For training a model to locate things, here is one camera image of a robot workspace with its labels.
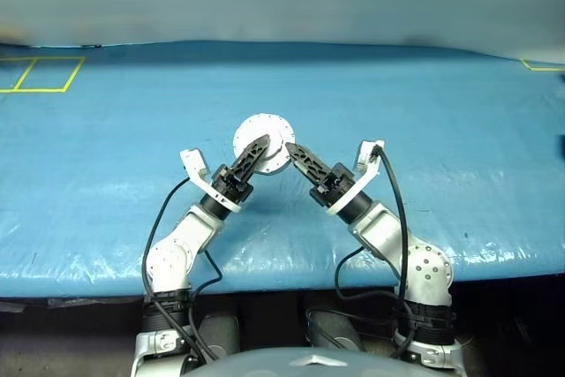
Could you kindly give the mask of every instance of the dark floor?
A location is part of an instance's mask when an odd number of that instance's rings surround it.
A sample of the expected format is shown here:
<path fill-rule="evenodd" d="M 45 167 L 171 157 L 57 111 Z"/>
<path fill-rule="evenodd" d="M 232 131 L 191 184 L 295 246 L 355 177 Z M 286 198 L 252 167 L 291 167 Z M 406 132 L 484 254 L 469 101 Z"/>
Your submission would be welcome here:
<path fill-rule="evenodd" d="M 561 275 L 455 284 L 457 334 L 466 343 L 470 375 L 554 375 L 554 370 L 561 369 L 564 282 Z M 204 313 L 226 305 L 227 299 L 235 300 L 243 350 L 299 346 L 307 344 L 304 305 L 312 296 L 335 301 L 332 292 L 245 293 L 202 297 L 198 308 Z M 0 304 L 0 309 L 19 309 L 14 299 L 6 300 L 11 302 Z M 129 375 L 141 302 L 113 300 L 62 306 L 59 301 L 20 299 L 19 305 L 26 305 L 23 312 L 0 313 L 0 375 Z M 335 302 L 341 309 L 372 317 L 388 314 L 391 307 L 387 300 L 376 299 L 361 305 Z M 359 330 L 368 351 L 387 351 L 380 336 L 389 336 L 389 329 Z"/>

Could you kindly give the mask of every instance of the round metal plate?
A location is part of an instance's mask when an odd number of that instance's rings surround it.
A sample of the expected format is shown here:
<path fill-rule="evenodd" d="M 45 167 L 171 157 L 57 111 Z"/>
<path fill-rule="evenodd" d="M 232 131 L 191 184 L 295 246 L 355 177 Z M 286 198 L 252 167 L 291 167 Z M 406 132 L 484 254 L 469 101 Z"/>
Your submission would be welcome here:
<path fill-rule="evenodd" d="M 263 161 L 255 171 L 274 174 L 289 164 L 290 157 L 284 144 L 295 141 L 294 131 L 286 119 L 272 114 L 258 114 L 247 118 L 233 136 L 233 152 L 236 157 L 240 156 L 249 143 L 264 134 L 268 134 L 271 140 Z"/>

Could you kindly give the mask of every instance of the yellow tape line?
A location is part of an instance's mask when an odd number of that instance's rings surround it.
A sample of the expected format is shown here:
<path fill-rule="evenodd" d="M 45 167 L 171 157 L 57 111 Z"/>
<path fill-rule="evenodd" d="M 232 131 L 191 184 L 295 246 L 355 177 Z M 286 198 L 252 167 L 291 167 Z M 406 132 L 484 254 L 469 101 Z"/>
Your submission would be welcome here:
<path fill-rule="evenodd" d="M 80 71 L 86 57 L 0 57 L 0 62 L 22 62 L 31 61 L 27 68 L 19 76 L 18 82 L 13 88 L 0 88 L 0 93 L 64 93 L 72 84 L 77 74 Z M 34 88 L 21 88 L 21 85 L 26 80 L 27 75 L 34 68 L 35 64 L 39 61 L 70 61 L 78 60 L 79 63 L 74 67 L 69 78 L 65 81 L 62 87 L 34 87 Z"/>
<path fill-rule="evenodd" d="M 565 67 L 554 67 L 554 66 L 532 66 L 530 64 L 528 64 L 528 61 L 526 61 L 525 59 L 520 59 L 520 62 L 522 62 L 522 64 L 524 64 L 524 66 L 526 68 L 528 68 L 530 71 L 553 71 L 553 72 L 559 72 L 559 71 L 565 71 Z"/>

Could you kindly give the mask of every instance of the blue table surface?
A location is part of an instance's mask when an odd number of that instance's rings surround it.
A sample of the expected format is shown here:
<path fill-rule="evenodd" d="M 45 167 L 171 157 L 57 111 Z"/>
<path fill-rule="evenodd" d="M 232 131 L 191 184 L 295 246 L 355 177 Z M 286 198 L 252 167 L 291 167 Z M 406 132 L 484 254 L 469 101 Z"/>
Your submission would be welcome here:
<path fill-rule="evenodd" d="M 451 49 L 307 43 L 1 53 L 86 56 L 66 93 L 0 94 L 1 297 L 140 294 L 147 233 L 185 177 L 179 151 L 200 148 L 212 170 L 232 163 L 234 131 L 260 112 L 285 117 L 332 165 L 352 165 L 360 140 L 384 139 L 411 230 L 448 254 L 456 280 L 565 271 L 559 73 Z M 20 72 L 0 62 L 0 87 Z M 67 74 L 53 61 L 28 78 Z M 210 246 L 224 279 L 209 291 L 332 287 L 336 262 L 358 247 L 346 226 L 292 167 L 252 184 Z M 395 205 L 384 174 L 367 193 Z M 158 238 L 200 196 L 184 188 Z M 199 257 L 193 284 L 212 276 Z M 342 281 L 396 279 L 362 253 Z"/>

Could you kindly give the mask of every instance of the white disc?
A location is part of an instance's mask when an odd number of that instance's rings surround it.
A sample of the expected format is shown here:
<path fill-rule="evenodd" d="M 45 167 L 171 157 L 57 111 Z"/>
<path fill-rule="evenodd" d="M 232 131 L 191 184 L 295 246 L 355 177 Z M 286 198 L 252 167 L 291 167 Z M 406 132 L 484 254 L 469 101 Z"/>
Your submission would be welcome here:
<path fill-rule="evenodd" d="M 249 143 L 265 134 L 270 137 L 268 149 L 255 171 L 274 174 L 289 164 L 290 156 L 284 144 L 295 140 L 294 130 L 286 119 L 272 114 L 248 117 L 233 136 L 233 153 L 236 157 L 240 156 Z"/>

